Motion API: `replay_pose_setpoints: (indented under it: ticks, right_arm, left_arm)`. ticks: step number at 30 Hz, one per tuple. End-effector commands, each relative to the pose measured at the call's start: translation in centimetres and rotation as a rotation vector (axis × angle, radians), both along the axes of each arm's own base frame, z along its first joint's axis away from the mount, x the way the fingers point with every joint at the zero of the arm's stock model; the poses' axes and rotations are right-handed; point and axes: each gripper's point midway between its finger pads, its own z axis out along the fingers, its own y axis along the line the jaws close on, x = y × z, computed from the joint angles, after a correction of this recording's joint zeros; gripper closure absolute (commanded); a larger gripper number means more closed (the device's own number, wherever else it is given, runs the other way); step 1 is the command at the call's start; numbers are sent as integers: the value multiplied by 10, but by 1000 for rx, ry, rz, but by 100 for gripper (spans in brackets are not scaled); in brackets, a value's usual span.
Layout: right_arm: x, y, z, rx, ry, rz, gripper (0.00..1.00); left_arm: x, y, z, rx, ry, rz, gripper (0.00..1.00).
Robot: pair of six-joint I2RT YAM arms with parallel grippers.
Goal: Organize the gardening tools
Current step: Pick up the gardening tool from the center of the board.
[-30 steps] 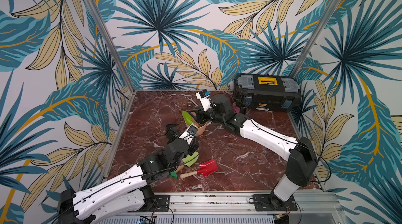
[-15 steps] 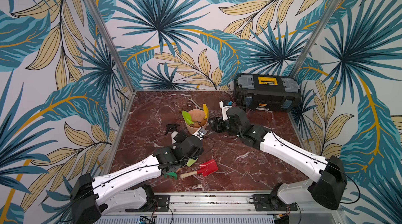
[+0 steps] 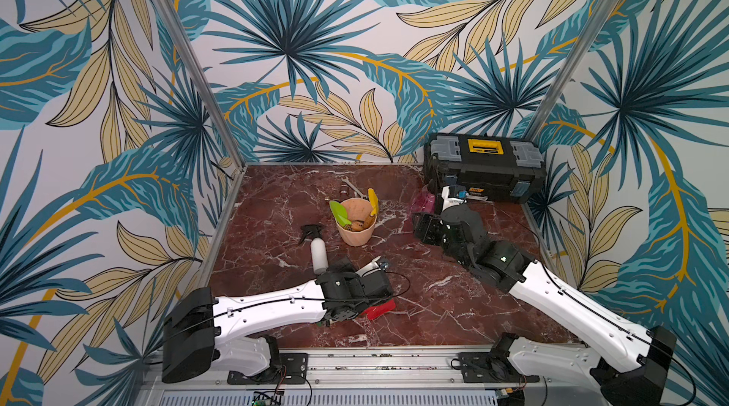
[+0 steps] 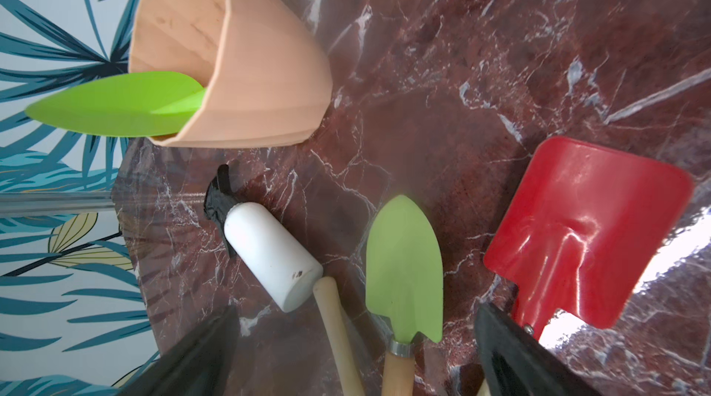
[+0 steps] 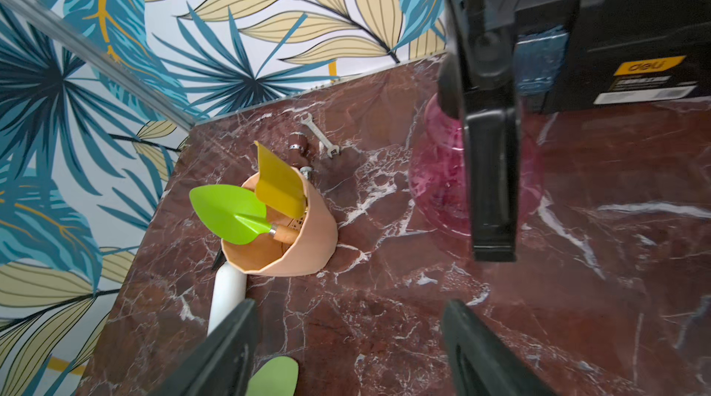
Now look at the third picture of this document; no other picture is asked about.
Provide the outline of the red toy shovel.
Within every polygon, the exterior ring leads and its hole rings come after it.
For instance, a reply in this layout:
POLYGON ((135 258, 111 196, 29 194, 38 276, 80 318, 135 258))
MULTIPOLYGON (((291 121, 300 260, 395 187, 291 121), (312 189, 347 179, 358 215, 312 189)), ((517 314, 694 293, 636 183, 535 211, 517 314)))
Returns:
POLYGON ((368 318, 369 321, 374 321, 381 316, 393 311, 396 308, 396 303, 394 300, 389 300, 386 303, 383 303, 382 305, 374 305, 371 307, 368 307, 364 311, 364 315, 366 318, 368 318))

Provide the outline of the pink pressure spray bottle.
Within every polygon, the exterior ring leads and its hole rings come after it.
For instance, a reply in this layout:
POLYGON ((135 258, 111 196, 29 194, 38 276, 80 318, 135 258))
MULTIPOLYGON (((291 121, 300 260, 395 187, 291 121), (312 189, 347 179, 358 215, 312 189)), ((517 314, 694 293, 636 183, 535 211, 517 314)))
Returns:
POLYGON ((432 193, 429 187, 423 186, 410 205, 410 216, 413 223, 421 218, 420 214, 436 214, 442 211, 442 196, 432 193))

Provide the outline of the green toy trowel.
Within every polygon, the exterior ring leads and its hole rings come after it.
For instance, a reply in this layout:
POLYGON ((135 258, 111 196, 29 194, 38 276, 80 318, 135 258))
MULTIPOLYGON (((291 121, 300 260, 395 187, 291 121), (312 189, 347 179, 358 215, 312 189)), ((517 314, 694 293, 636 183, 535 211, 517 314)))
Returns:
POLYGON ((351 229, 352 222, 349 220, 347 209, 342 203, 330 200, 330 211, 334 216, 336 223, 342 229, 351 229))

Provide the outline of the terracotta plastic flower pot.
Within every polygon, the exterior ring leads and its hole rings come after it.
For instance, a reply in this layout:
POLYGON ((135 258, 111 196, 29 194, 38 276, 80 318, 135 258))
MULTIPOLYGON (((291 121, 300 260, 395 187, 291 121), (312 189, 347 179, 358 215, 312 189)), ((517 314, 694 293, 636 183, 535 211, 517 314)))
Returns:
POLYGON ((347 211, 347 219, 350 224, 342 227, 337 224, 337 229, 343 241, 350 246, 366 245, 377 223, 377 215, 373 215, 372 204, 362 198, 349 198, 342 202, 342 206, 347 211))

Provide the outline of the yellow toy shovel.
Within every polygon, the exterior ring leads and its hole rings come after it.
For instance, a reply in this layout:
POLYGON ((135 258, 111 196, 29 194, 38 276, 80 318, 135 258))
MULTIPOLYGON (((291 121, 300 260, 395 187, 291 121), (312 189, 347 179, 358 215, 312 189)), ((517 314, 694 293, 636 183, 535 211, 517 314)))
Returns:
POLYGON ((379 213, 379 198, 374 189, 368 190, 368 200, 371 205, 371 216, 377 216, 379 213))

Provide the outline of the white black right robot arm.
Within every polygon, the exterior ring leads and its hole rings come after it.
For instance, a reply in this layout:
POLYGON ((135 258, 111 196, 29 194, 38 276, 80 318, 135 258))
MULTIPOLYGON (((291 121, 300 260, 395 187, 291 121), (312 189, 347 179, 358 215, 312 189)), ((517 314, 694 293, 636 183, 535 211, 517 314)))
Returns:
POLYGON ((592 301, 517 245, 493 238, 467 205, 413 216, 415 236, 439 246, 486 286, 540 310, 584 344, 567 347, 503 336, 493 354, 524 377, 560 379, 611 405, 658 405, 673 360, 668 329, 634 324, 592 301))

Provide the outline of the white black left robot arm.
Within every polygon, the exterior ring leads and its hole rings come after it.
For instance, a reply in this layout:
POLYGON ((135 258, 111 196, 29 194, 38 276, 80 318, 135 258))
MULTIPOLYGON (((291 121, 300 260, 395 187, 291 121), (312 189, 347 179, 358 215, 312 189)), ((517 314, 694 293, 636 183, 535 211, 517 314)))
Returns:
POLYGON ((215 297, 199 288, 176 305, 163 326, 163 382, 195 379, 215 368, 255 378, 282 366, 278 343, 260 334, 294 324, 351 321, 396 293, 387 272, 348 267, 274 292, 215 297))

